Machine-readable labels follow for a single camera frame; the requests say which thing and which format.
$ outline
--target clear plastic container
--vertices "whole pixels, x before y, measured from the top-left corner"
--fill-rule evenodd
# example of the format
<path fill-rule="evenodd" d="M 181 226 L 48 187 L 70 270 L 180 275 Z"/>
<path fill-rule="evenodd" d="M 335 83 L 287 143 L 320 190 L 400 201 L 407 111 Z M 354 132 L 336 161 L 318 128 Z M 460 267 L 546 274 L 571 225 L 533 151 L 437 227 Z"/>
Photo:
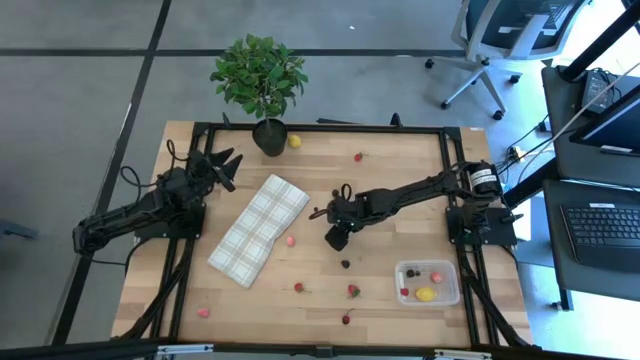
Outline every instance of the clear plastic container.
<path fill-rule="evenodd" d="M 413 270 L 420 275 L 407 276 L 407 271 Z M 440 283 L 431 280 L 431 274 L 437 272 L 442 276 Z M 416 296 L 420 288 L 430 287 L 436 295 L 431 301 L 422 301 Z M 409 294 L 402 295 L 401 289 L 407 289 Z M 458 275 L 456 269 L 447 260 L 411 260 L 401 261 L 396 265 L 396 295 L 398 301 L 406 306 L 448 306 L 460 301 Z"/>

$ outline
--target yellow lemon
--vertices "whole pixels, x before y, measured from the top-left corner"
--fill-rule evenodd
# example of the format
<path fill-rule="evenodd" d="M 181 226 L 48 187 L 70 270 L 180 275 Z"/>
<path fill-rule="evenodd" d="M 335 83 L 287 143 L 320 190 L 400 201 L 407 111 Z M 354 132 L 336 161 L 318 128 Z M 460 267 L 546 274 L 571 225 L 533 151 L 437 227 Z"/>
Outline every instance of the yellow lemon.
<path fill-rule="evenodd" d="M 435 299 L 437 295 L 438 294 L 436 293 L 436 291 L 429 286 L 425 286 L 416 291 L 416 297 L 418 298 L 418 300 L 424 302 L 433 301 L 433 299 Z"/>
<path fill-rule="evenodd" d="M 289 135 L 289 146 L 292 148 L 299 148 L 302 145 L 302 140 L 298 135 Z"/>

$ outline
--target wooden table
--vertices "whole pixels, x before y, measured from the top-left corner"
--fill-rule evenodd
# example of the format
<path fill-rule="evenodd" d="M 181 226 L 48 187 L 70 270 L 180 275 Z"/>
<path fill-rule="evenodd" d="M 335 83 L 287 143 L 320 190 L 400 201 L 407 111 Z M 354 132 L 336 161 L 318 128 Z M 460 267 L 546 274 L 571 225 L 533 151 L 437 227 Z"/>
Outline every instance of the wooden table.
<path fill-rule="evenodd" d="M 156 161 L 156 173 L 169 166 L 166 139 L 178 156 L 189 147 L 192 122 L 168 122 Z M 484 131 L 463 128 L 467 160 L 489 159 Z M 214 151 L 234 147 L 244 159 L 235 177 L 237 190 L 217 186 L 205 198 L 205 228 L 197 241 L 180 324 L 180 340 L 203 342 L 466 347 L 469 335 L 463 299 L 454 306 L 402 307 L 396 300 L 394 269 L 401 260 L 445 259 L 457 269 L 455 250 L 447 241 L 445 197 L 419 203 L 396 216 L 350 236 L 342 251 L 324 240 L 326 219 L 308 220 L 315 206 L 324 208 L 331 191 L 350 183 L 354 193 L 378 187 L 395 188 L 442 170 L 438 137 L 423 134 L 345 132 L 299 133 L 302 147 L 286 148 L 269 158 L 254 145 L 249 131 L 217 131 Z M 455 154 L 450 144 L 450 154 Z M 360 163 L 354 154 L 365 153 Z M 277 174 L 305 191 L 311 200 L 283 236 L 253 286 L 246 290 L 207 264 L 207 258 L 269 174 Z M 295 247 L 286 237 L 296 238 Z M 156 295 L 168 240 L 153 239 L 131 260 L 113 335 L 128 330 Z M 531 332 L 513 259 L 499 247 L 484 247 L 491 295 L 520 336 Z M 349 260 L 344 269 L 340 262 Z M 304 283 L 310 291 L 297 294 Z M 361 297 L 349 299 L 347 285 L 356 284 Z M 169 299 L 161 334 L 167 334 L 173 300 Z M 208 307 L 208 319 L 198 308 Z M 342 325 L 349 309 L 351 324 Z M 476 299 L 481 340 L 487 341 L 482 306 Z"/>

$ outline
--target checkered towel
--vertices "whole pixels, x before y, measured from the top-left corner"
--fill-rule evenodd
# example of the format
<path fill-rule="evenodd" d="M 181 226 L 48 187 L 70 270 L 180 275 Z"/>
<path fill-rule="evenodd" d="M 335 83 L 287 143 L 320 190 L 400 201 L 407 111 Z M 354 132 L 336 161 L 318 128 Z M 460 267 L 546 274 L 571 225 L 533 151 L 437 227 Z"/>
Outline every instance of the checkered towel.
<path fill-rule="evenodd" d="M 309 195 L 270 175 L 207 262 L 249 288 L 267 261 L 273 242 L 291 225 L 307 202 Z"/>

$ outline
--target keyboard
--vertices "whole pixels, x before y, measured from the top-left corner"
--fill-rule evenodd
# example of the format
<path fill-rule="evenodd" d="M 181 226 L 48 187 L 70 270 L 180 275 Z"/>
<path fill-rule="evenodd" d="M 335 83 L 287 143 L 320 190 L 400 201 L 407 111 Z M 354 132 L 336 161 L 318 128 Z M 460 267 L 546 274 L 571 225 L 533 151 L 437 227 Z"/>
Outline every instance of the keyboard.
<path fill-rule="evenodd" d="M 576 261 L 640 272 L 640 205 L 580 203 L 560 209 Z"/>

